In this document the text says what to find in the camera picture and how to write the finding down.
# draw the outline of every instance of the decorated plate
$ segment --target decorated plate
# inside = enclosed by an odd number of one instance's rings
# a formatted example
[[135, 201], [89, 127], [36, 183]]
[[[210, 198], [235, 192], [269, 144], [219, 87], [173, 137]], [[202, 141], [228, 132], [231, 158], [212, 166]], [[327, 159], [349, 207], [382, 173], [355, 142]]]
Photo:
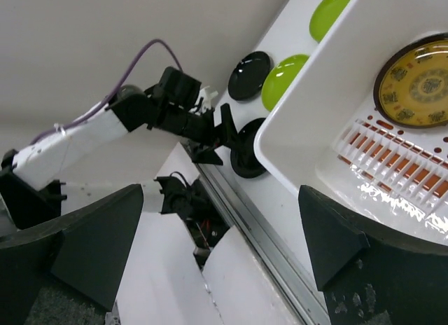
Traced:
[[448, 123], [448, 34], [436, 34], [396, 53], [381, 69], [373, 97], [378, 111], [404, 127]]

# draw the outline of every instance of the white plastic tray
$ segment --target white plastic tray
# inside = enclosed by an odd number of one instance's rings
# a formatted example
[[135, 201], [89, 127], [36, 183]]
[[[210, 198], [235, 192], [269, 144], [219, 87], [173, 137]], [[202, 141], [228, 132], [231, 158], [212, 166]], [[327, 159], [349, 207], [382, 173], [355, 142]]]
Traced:
[[[448, 31], [447, 4], [351, 0], [259, 130], [259, 161], [295, 195], [301, 185], [311, 185], [371, 219], [448, 244], [448, 202], [437, 194], [448, 171], [446, 127], [380, 126], [377, 120], [390, 123], [375, 111], [372, 97], [390, 56], [414, 40]], [[435, 147], [442, 151], [435, 153]], [[383, 150], [375, 158], [377, 148]], [[388, 149], [389, 159], [380, 160]], [[411, 162], [397, 172], [404, 159]], [[404, 177], [413, 164], [418, 170]], [[415, 181], [424, 170], [425, 179]], [[425, 188], [431, 177], [435, 183]]]

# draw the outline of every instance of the purple cable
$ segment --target purple cable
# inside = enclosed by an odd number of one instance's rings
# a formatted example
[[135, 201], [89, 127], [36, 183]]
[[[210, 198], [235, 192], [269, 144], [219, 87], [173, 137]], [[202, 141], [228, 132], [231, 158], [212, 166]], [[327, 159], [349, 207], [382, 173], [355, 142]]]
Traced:
[[141, 57], [143, 56], [143, 54], [145, 54], [145, 52], [155, 43], [159, 43], [161, 45], [163, 45], [167, 51], [169, 52], [169, 54], [173, 57], [174, 61], [176, 62], [177, 67], [179, 68], [180, 71], [182, 70], [181, 64], [179, 63], [179, 61], [177, 60], [176, 55], [174, 54], [174, 52], [172, 51], [172, 49], [168, 46], [167, 43], [165, 43], [162, 39], [153, 39], [151, 40], [149, 43], [147, 43], [135, 56], [135, 58], [132, 60], [131, 64], [129, 65], [129, 67], [127, 68], [126, 72], [122, 75], [122, 77], [120, 78], [120, 80], [118, 81], [118, 83], [116, 84], [116, 86], [112, 89], [112, 91], [106, 96], [106, 98], [104, 98], [100, 103], [98, 103], [98, 105], [93, 108], [91, 111], [89, 111], [87, 114], [85, 114], [84, 116], [78, 118], [77, 120], [74, 120], [73, 122], [66, 124], [66, 125], [61, 125], [59, 128], [53, 128], [50, 130], [46, 130], [44, 132], [42, 132], [41, 134], [37, 135], [32, 141], [31, 141], [31, 145], [37, 143], [38, 141], [41, 141], [42, 139], [44, 139], [47, 136], [50, 136], [51, 134], [55, 134], [58, 129], [59, 130], [68, 130], [71, 129], [73, 127], [76, 127], [80, 124], [83, 124], [85, 121], [89, 120], [93, 115], [95, 115], [96, 113], [98, 113], [98, 111], [100, 111], [101, 109], [103, 109], [104, 106], [106, 106], [112, 99], [112, 97], [118, 92], [118, 90], [120, 89], [120, 87], [123, 85], [123, 83], [126, 81], [127, 77], [131, 74], [131, 71], [134, 69], [135, 65], [137, 64], [137, 62], [141, 59]]

